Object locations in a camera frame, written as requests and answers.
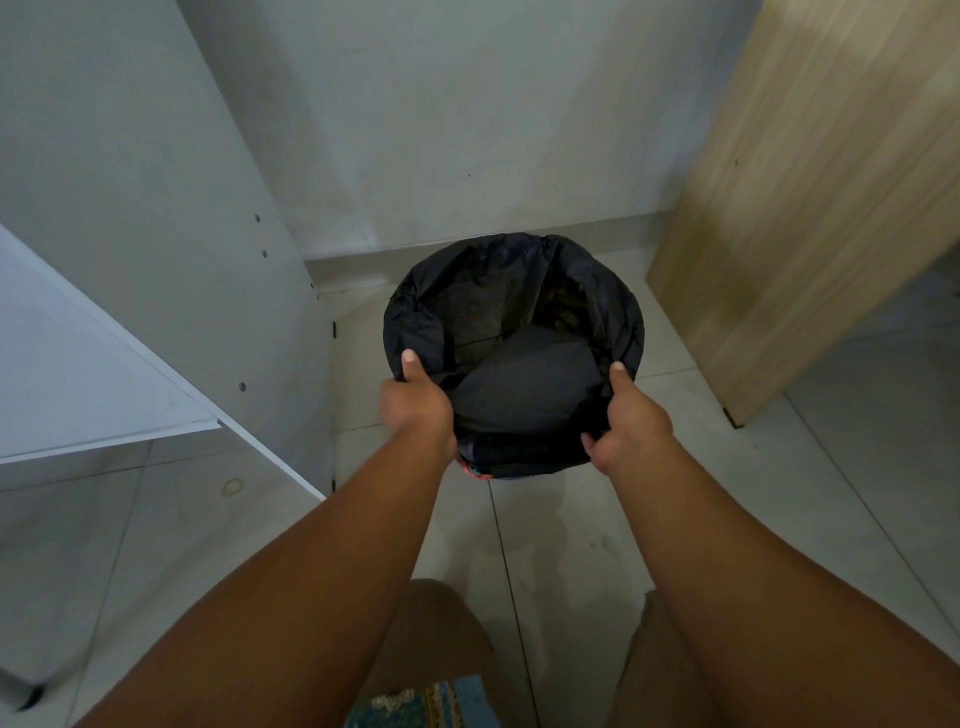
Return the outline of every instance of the wooden cabinet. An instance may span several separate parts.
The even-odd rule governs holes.
[[[960,238],[960,4],[768,0],[648,282],[737,423]]]

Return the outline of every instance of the black garbage bag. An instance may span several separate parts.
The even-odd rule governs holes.
[[[383,343],[397,380],[412,349],[446,391],[475,474],[525,477],[589,461],[580,435],[609,429],[610,365],[636,376],[643,316],[572,240],[494,235],[415,266],[387,306]]]

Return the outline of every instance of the thigh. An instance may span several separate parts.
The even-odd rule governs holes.
[[[657,592],[647,595],[607,728],[728,725]]]
[[[497,720],[508,725],[502,677],[483,625],[452,588],[418,579],[400,602],[359,700],[472,675],[481,677]]]

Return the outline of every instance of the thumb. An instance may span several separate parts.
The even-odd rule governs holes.
[[[403,378],[406,381],[414,383],[429,379],[423,365],[420,364],[420,358],[414,350],[406,350],[400,360],[403,362]]]
[[[627,368],[618,361],[610,365],[610,384],[613,386],[615,395],[635,389],[634,380],[627,372]]]

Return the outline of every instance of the forearm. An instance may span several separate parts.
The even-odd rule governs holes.
[[[191,609],[90,726],[343,725],[413,573],[447,462],[401,430]]]
[[[671,615],[735,722],[960,721],[953,662],[754,519],[675,440],[631,453],[612,480]]]

